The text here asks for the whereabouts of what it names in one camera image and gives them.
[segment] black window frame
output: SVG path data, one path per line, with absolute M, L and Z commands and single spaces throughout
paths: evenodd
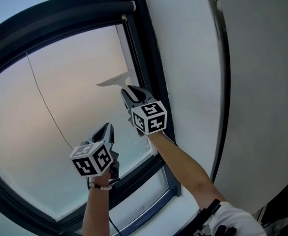
M 24 58 L 26 52 L 31 54 L 61 39 L 118 24 L 125 30 L 139 85 L 163 102 L 168 111 L 165 133 L 175 141 L 161 58 L 145 0 L 49 0 L 14 15 L 0 24 L 0 73 Z M 181 185 L 157 154 L 115 183 L 109 191 L 109 208 L 112 209 L 161 168 L 169 190 L 136 221 L 136 225 L 127 228 L 125 235 L 146 223 L 172 197 L 180 196 Z M 15 193 L 0 177 L 0 212 L 36 235 L 74 235 L 82 226 L 84 211 L 85 205 L 56 222 Z

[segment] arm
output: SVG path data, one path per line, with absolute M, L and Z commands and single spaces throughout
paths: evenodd
M 214 199 L 225 201 L 204 169 L 161 132 L 148 136 L 177 180 L 193 195 L 200 209 Z
M 108 186 L 110 173 L 95 177 L 93 183 Z M 109 236 L 109 191 L 90 188 L 83 220 L 83 236 Z

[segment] hand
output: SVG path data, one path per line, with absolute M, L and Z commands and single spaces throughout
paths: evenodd
M 107 169 L 106 172 L 103 173 L 102 176 L 93 177 L 91 182 L 100 186 L 109 186 L 110 178 L 111 178 L 111 173 L 109 172 L 109 169 Z

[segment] bracelet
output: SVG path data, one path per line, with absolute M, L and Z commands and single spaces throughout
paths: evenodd
M 90 183 L 90 187 L 93 187 L 95 189 L 100 189 L 100 190 L 103 190 L 103 191 L 108 191 L 108 190 L 111 190 L 112 189 L 112 186 L 109 185 L 109 186 L 101 186 L 101 185 L 98 185 L 98 184 L 95 184 L 95 183 Z

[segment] window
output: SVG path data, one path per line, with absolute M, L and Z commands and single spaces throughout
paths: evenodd
M 180 195 L 162 158 L 127 122 L 120 88 L 96 86 L 131 70 L 129 84 L 163 101 L 174 140 L 157 43 L 144 18 L 144 0 L 50 0 L 0 25 L 0 212 L 15 223 L 48 235 L 81 228 L 86 181 L 68 156 L 108 121 L 122 176 L 109 192 L 112 219 L 121 206 L 143 204 L 116 217 L 118 227 L 131 234 Z M 155 185 L 156 193 L 140 201 Z

